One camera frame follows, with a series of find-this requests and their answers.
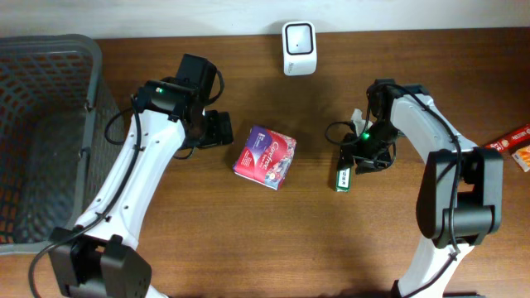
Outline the green gum pack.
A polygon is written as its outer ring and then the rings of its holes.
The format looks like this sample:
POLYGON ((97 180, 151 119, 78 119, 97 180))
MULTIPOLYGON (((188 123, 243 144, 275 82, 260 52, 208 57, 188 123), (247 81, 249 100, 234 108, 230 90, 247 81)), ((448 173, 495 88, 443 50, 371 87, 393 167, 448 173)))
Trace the green gum pack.
POLYGON ((351 187, 351 176, 354 162, 350 159, 340 156, 336 167, 336 192, 349 192, 351 187))

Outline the purple red Carefree pack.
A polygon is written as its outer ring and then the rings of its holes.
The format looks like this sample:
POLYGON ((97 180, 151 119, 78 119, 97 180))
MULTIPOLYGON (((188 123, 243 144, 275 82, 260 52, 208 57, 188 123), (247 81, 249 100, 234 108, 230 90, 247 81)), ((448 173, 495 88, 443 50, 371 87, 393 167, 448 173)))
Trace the purple red Carefree pack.
POLYGON ((278 190, 287 177, 296 144, 295 138, 255 125, 233 165, 234 173, 278 190))

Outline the red Nescafe sachet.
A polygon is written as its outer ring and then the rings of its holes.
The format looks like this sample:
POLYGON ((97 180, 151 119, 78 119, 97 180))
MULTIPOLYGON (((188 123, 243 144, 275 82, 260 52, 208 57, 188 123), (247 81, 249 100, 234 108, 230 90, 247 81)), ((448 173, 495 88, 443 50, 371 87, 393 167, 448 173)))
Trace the red Nescafe sachet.
POLYGON ((500 137, 499 139, 486 144, 484 147, 494 149, 498 152, 509 151, 519 144, 529 140, 529 124, 525 124, 500 137))

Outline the orange tissue pack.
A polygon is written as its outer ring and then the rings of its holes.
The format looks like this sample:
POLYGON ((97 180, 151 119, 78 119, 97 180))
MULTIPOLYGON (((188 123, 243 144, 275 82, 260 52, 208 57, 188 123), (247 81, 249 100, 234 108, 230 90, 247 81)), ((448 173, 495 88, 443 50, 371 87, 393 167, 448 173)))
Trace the orange tissue pack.
POLYGON ((513 154, 512 158, 517 162, 524 172, 530 171, 530 146, 520 147, 513 154))

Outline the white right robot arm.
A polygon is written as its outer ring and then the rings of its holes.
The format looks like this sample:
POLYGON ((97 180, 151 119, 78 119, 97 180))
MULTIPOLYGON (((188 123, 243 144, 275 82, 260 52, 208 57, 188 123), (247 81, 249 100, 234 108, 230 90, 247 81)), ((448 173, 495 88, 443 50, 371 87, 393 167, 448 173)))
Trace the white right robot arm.
POLYGON ((351 131, 338 143, 336 187, 348 187, 353 174, 387 170, 395 162, 398 137, 409 140, 425 164, 416 202, 422 235, 390 295, 442 297, 463 258, 500 227, 504 160, 462 136, 420 84, 377 79, 366 95, 375 121, 346 123, 351 131))

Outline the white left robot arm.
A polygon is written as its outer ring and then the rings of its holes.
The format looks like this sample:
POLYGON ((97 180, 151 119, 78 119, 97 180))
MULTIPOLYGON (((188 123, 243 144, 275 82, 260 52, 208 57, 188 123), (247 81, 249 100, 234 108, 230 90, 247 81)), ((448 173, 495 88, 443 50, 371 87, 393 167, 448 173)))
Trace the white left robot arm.
POLYGON ((169 162, 228 145, 226 112, 207 110, 220 70, 185 54, 176 75, 148 80, 132 95, 132 120, 111 171, 72 229, 55 228, 44 252, 66 297, 160 297, 152 267, 137 252, 142 222, 169 162))

